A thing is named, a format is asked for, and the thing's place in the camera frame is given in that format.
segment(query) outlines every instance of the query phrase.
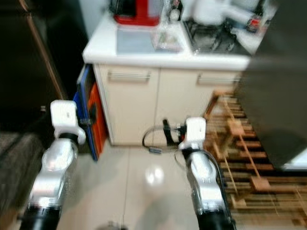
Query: tile floor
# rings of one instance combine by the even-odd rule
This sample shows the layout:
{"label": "tile floor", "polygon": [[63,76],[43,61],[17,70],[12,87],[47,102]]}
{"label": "tile floor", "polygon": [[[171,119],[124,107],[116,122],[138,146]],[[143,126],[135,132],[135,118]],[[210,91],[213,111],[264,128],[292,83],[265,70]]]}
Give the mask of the tile floor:
{"label": "tile floor", "polygon": [[[148,173],[157,168],[159,180],[153,180]],[[58,230],[102,230],[108,221],[123,223],[129,230],[198,229],[189,183],[173,153],[152,155],[142,148],[112,147],[106,142],[97,163],[88,154],[79,155]],[[261,227],[239,224],[237,229],[295,228],[279,222]]]}

